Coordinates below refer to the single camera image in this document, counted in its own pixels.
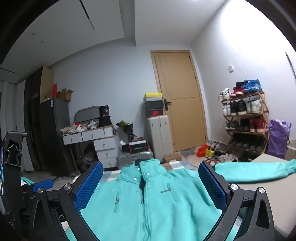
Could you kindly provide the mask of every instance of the door frame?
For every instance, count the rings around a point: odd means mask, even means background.
[[[156,85],[157,85],[157,91],[159,93],[161,93],[161,86],[160,86],[160,81],[159,81],[156,62],[155,62],[155,57],[154,57],[155,53],[188,53],[189,54],[191,64],[192,64],[192,67],[193,67],[193,71],[194,71],[194,74],[195,74],[195,77],[196,77],[198,92],[199,92],[199,95],[200,95],[201,106],[202,106],[202,115],[203,115],[203,119],[204,119],[205,141],[207,141],[208,140],[208,138],[207,138],[207,122],[206,122],[206,118],[205,118],[204,100],[202,98],[199,79],[198,79],[198,76],[197,76],[196,68],[195,68],[195,65],[194,65],[193,58],[192,58],[192,55],[190,53],[190,50],[151,50],[150,51],[151,59],[152,59],[152,65],[153,65],[153,69],[154,69],[155,80],[156,80]]]

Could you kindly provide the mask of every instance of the silver suitcase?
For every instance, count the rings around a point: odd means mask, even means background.
[[[121,170],[124,166],[129,166],[133,164],[137,159],[152,159],[153,153],[152,151],[140,151],[135,154],[121,154],[117,156],[117,166],[118,169]]]
[[[170,133],[170,124],[167,115],[150,117],[147,119],[149,141],[152,144],[152,150],[155,159],[163,162],[164,155],[173,153],[172,137]]]

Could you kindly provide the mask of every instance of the purple bag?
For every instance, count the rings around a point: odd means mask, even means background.
[[[290,136],[291,123],[273,119],[267,125],[269,129],[268,155],[285,159]]]

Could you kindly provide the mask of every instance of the jacket sleeve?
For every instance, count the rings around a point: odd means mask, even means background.
[[[229,183],[278,179],[296,172],[296,159],[272,163],[226,162],[217,164],[215,171]]]

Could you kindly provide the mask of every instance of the wooden door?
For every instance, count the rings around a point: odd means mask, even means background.
[[[168,104],[173,150],[199,146],[206,141],[202,97],[189,51],[152,51],[159,92]]]

